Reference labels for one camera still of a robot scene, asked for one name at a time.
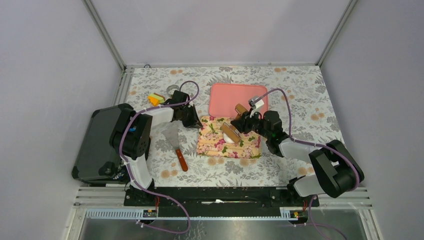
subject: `wall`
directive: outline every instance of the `wall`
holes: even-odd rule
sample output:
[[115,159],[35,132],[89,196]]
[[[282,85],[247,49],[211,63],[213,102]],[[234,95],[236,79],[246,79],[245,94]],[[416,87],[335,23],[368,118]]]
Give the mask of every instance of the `wall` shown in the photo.
[[82,1],[0,5],[0,239],[57,240],[91,113],[120,71]]
[[424,2],[360,1],[322,67],[385,240],[424,228]]
[[315,63],[349,0],[92,0],[127,64]]

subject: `spatula handle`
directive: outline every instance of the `spatula handle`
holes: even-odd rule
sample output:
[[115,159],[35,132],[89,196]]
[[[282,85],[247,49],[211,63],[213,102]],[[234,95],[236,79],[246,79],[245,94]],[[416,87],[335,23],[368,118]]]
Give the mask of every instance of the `spatula handle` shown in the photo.
[[182,170],[184,172],[187,172],[189,170],[189,167],[187,166],[186,160],[183,157],[183,153],[181,152],[179,148],[176,149],[175,152],[176,152],[176,156],[178,157],[179,164],[181,165]]

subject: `pink tray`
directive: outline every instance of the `pink tray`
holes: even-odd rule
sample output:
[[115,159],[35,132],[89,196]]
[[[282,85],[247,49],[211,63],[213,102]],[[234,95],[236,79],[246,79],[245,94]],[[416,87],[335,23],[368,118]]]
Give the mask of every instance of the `pink tray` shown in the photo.
[[[215,83],[210,88],[209,115],[214,117],[235,118],[237,104],[243,105],[247,110],[249,100],[255,96],[262,96],[268,92],[267,88],[259,85],[245,85],[232,83]],[[264,97],[265,105],[260,113],[268,111],[268,96]]]

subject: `floral cloth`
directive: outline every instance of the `floral cloth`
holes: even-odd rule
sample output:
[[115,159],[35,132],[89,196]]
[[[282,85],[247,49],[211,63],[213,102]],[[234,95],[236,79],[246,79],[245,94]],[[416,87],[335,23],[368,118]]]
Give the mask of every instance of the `floral cloth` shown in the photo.
[[[140,111],[152,106],[149,94],[157,93],[169,98],[167,87],[173,84],[179,86],[187,80],[195,81],[200,87],[198,97],[192,102],[200,118],[209,116],[210,90],[215,83],[262,85],[268,90],[282,88],[290,103],[292,135],[295,138],[318,143],[333,139],[343,142],[317,66],[135,68],[126,102]],[[196,94],[196,86],[187,83],[182,91],[192,98]],[[268,96],[268,109],[279,113],[282,126],[288,132],[289,116],[280,92]],[[157,125],[150,132],[147,167],[155,186],[285,186],[292,178],[314,172],[309,163],[271,154],[264,141],[260,144],[261,157],[258,159],[198,155],[199,130],[184,128],[181,122],[177,122],[180,149],[188,165],[188,171],[184,172],[171,144],[161,133],[170,124]]]
[[240,142],[226,143],[221,126],[231,125],[229,117],[204,116],[201,118],[203,128],[199,130],[197,154],[210,157],[234,159],[258,159],[261,156],[261,136],[253,131],[240,135]]

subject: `tabletop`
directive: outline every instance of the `tabletop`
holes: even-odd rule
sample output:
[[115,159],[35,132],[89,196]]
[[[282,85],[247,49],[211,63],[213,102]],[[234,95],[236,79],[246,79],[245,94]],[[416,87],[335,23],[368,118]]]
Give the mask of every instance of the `tabletop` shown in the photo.
[[[292,135],[296,139],[327,143],[343,142],[330,97],[318,66],[254,67],[179,67],[136,68],[126,102],[136,111],[151,107],[148,96],[157,93],[166,98],[167,87],[187,80],[198,83],[200,93],[192,102],[199,118],[208,116],[210,89],[216,83],[265,86],[285,90],[292,112]],[[196,86],[187,83],[182,91],[191,97]],[[283,95],[268,95],[268,109],[277,111],[288,131],[289,116]],[[179,144],[188,165],[181,169],[175,151],[161,132],[178,124]],[[290,179],[314,173],[304,161],[272,155],[261,141],[258,159],[218,158],[196,153],[198,129],[184,128],[181,122],[163,123],[151,129],[147,167],[157,187],[261,187],[285,186]]]

